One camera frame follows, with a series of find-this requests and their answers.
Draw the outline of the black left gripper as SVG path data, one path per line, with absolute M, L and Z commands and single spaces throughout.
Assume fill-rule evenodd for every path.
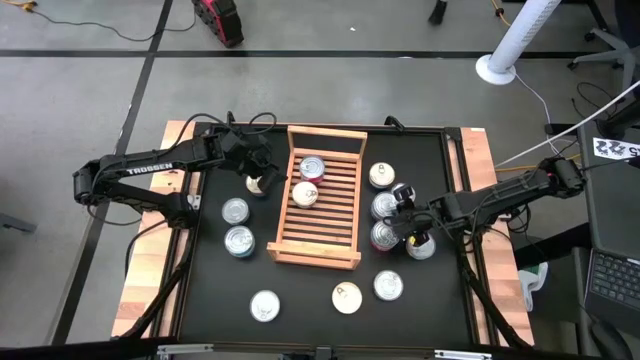
M 272 163 L 272 147 L 263 135 L 229 132 L 220 140 L 223 161 L 220 169 L 245 175 L 245 185 L 253 186 L 260 176 L 258 188 L 268 193 L 273 185 L 285 182 L 287 176 Z

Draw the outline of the teal can silver lid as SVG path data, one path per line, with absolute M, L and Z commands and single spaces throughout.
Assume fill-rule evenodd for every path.
M 421 247 L 413 247 L 409 244 L 409 236 L 405 239 L 405 248 L 407 253 L 416 260 L 425 260 L 434 255 L 436 251 L 436 243 L 430 234 L 430 241 Z
M 250 256 L 255 248 L 255 237 L 245 226 L 233 226 L 224 236 L 224 245 L 230 255 L 238 258 Z
M 393 217 L 397 214 L 397 201 L 391 192 L 384 191 L 378 193 L 370 206 L 372 217 L 377 220 L 383 220 L 385 217 Z

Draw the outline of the pink can silver lid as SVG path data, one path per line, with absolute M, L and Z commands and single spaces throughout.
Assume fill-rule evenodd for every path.
M 399 243 L 399 239 L 391 227 L 377 221 L 370 231 L 370 243 L 377 250 L 389 251 Z
M 303 181 L 321 183 L 324 179 L 325 163 L 319 156 L 306 156 L 299 164 L 299 172 Z

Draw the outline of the Bumble Bee can silver lid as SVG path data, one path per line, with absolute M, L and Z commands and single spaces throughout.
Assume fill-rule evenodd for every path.
M 231 198 L 223 204 L 221 215 L 232 226 L 242 225 L 250 216 L 249 205 L 242 198 Z

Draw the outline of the blue red can cream lid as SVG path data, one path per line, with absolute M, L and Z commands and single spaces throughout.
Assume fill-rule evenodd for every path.
M 318 199 L 318 189 L 315 184 L 303 181 L 293 187 L 291 195 L 297 207 L 311 208 Z
M 331 295 L 332 304 L 342 314 L 354 314 L 362 305 L 363 297 L 359 287 L 352 282 L 337 284 Z

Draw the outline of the wooden slatted shelf rack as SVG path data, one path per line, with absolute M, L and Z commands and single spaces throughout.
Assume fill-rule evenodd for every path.
M 297 145 L 296 135 L 328 143 L 332 139 L 358 140 L 357 152 L 321 150 Z M 367 134 L 360 131 L 289 125 L 289 160 L 276 239 L 267 244 L 272 259 L 280 263 L 355 269 L 358 251 L 362 163 Z M 318 156 L 326 164 L 319 183 L 319 197 L 309 208 L 293 199 L 294 186 L 302 182 L 300 163 L 306 156 Z

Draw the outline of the white lid can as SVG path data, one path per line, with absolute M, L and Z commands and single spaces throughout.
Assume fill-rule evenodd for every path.
M 260 290 L 250 300 L 250 314 L 258 322 L 271 322 L 279 312 L 279 297 L 271 290 Z

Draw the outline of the wooden table side plank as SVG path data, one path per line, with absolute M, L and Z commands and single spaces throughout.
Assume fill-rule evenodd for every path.
M 487 134 L 483 128 L 462 128 L 448 139 L 454 189 L 479 190 L 497 182 Z M 507 223 L 499 219 L 478 247 L 466 247 L 471 268 L 511 327 L 528 344 L 534 343 L 518 277 Z
M 175 142 L 184 123 L 185 121 L 178 120 L 167 122 L 161 149 L 168 148 Z M 200 195 L 200 175 L 201 173 L 185 174 L 181 170 L 155 173 L 151 179 L 150 190 L 169 194 L 186 189 L 190 195 Z M 142 232 L 163 220 L 165 218 L 159 212 L 146 212 L 142 216 L 138 230 Z M 129 268 L 111 335 L 123 335 L 129 330 L 151 305 L 161 287 L 168 283 L 168 278 L 176 270 L 184 255 L 188 235 L 190 235 L 188 230 L 176 232 L 163 223 L 136 240 L 130 254 Z M 174 318 L 180 312 L 177 302 L 181 285 L 180 282 L 176 284 L 142 337 L 173 334 L 172 329 L 175 327 L 172 328 L 172 326 L 177 324 Z

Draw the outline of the white green bag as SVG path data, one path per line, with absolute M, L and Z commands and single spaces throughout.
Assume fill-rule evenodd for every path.
M 547 273 L 547 262 L 518 271 L 518 277 L 524 296 L 524 304 L 528 312 L 533 310 L 533 293 L 539 291 L 544 286 Z

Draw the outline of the red black tool case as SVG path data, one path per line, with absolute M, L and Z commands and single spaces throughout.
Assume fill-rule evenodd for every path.
M 242 23 L 234 0 L 191 0 L 196 15 L 226 47 L 244 41 Z

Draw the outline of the dark grey desk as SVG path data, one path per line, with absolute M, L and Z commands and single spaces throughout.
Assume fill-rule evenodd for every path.
M 589 122 L 579 131 L 582 165 L 586 168 L 586 199 L 593 246 L 603 252 L 640 259 L 640 168 L 624 160 L 597 157 L 592 139 L 602 136 Z M 623 139 L 640 144 L 640 130 Z

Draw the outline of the black stand foot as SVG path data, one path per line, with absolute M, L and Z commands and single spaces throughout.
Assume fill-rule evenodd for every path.
M 448 0 L 436 0 L 434 8 L 428 18 L 428 22 L 434 26 L 440 25 L 443 22 L 447 6 Z

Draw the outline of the white paper marker tag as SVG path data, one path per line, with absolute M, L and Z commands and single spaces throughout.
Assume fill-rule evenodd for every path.
M 594 137 L 594 155 L 610 160 L 630 159 L 640 156 L 640 144 Z

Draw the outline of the grey office chair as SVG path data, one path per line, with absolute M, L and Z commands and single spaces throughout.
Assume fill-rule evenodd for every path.
M 623 70 L 621 89 L 632 85 L 636 66 L 640 64 L 640 0 L 614 0 L 614 15 L 619 35 L 592 28 L 584 35 L 587 42 L 600 39 L 608 44 L 609 51 L 578 56 L 567 67 L 574 70 L 580 63 L 613 60 Z

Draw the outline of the black frame bar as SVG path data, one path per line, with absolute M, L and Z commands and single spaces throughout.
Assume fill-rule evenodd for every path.
M 1 348 L 0 360 L 132 360 L 196 353 L 238 352 L 304 355 L 313 358 L 317 346 L 268 343 L 179 343 L 175 337 L 115 339 L 23 348 Z M 422 360 L 640 360 L 628 354 L 593 356 L 511 347 L 473 345 L 469 348 L 331 346 L 335 360 L 349 357 L 408 357 Z

